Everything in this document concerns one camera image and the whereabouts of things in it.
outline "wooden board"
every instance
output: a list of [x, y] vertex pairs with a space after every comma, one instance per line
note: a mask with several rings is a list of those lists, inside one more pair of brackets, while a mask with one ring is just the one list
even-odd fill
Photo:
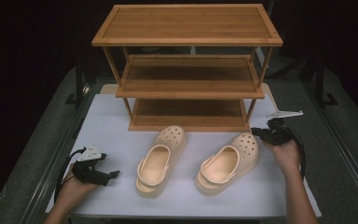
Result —
[[243, 100], [137, 99], [131, 131], [161, 131], [179, 125], [189, 132], [249, 131]]
[[263, 99], [250, 56], [131, 55], [117, 97]]
[[115, 5], [93, 46], [281, 46], [261, 4]]

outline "shoe rack shelf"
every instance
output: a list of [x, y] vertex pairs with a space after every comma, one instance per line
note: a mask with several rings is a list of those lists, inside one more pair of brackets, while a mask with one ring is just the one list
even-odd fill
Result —
[[[260, 4], [115, 5], [97, 35], [123, 98], [130, 130], [170, 125], [195, 132], [249, 131], [269, 57], [282, 45]], [[110, 52], [122, 47], [122, 76]], [[250, 47], [250, 55], [129, 54], [128, 47]], [[266, 47], [261, 71], [255, 49]], [[135, 98], [131, 108], [128, 98]], [[243, 99], [252, 99], [245, 108]]]

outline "white tabletop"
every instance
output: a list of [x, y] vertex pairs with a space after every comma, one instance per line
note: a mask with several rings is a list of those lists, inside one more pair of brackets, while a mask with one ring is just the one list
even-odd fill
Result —
[[[266, 94], [257, 100], [250, 119], [251, 127], [267, 128], [266, 115], [275, 107]], [[117, 179], [94, 190], [73, 216], [87, 217], [285, 217], [285, 192], [282, 173], [272, 153], [259, 142], [260, 159], [249, 174], [236, 180], [216, 196], [204, 196], [195, 178], [204, 160], [239, 133], [188, 133], [187, 147], [165, 187], [156, 199], [146, 199], [136, 192], [138, 163], [150, 149], [157, 132], [128, 131], [129, 116], [122, 99], [115, 95], [95, 95], [73, 151], [95, 145], [106, 153], [96, 169], [109, 173], [120, 170]], [[322, 214], [305, 181], [311, 205], [317, 217]], [[53, 205], [52, 200], [47, 212]]]

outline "shoe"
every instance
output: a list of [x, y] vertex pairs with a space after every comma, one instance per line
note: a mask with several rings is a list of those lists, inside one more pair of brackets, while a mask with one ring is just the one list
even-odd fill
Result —
[[138, 165], [136, 188], [141, 196], [156, 198], [164, 190], [173, 167], [186, 147], [186, 133], [179, 126], [162, 130]]
[[249, 173], [258, 162], [258, 144], [251, 133], [241, 133], [200, 167], [196, 182], [199, 190], [213, 196], [236, 179]]

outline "beige clog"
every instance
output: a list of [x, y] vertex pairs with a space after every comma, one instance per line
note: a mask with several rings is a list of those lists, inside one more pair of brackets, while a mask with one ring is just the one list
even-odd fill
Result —
[[241, 133], [200, 167], [196, 182], [208, 196], [223, 191], [236, 179], [249, 173], [258, 162], [258, 144], [251, 133]]
[[170, 126], [159, 133], [138, 165], [136, 188], [140, 195], [156, 198], [161, 194], [185, 147], [186, 133], [181, 127]]

